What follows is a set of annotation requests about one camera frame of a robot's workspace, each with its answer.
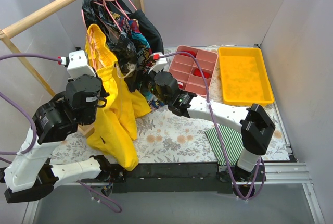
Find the yellow shorts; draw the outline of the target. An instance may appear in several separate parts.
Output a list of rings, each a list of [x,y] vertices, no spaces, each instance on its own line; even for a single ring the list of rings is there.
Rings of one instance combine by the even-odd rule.
[[[130,92],[118,69],[118,60],[106,44],[106,36],[96,24],[87,29],[85,50],[89,64],[109,96],[106,106],[97,110],[94,133],[87,139],[88,145],[111,155],[127,171],[138,165],[134,141],[138,137],[136,119],[151,112],[145,97]]]

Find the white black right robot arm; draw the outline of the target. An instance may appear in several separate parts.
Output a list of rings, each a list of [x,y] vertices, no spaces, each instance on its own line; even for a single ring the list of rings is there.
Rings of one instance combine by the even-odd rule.
[[[177,80],[165,71],[144,75],[140,85],[179,117],[207,120],[240,133],[243,149],[231,175],[237,181],[253,177],[255,166],[266,154],[275,131],[275,124],[261,105],[241,108],[213,102],[208,96],[202,97],[179,88]]]

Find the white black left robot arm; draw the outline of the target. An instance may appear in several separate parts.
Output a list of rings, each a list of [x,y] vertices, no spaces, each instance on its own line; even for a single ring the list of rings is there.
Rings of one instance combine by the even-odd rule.
[[[29,130],[13,162],[1,168],[8,203],[37,201],[61,185],[82,179],[106,182],[110,178],[111,164],[104,155],[65,165],[50,163],[52,152],[67,136],[79,125],[95,121],[99,102],[105,103],[107,96],[101,78],[85,74],[37,109],[32,118],[35,128]]]

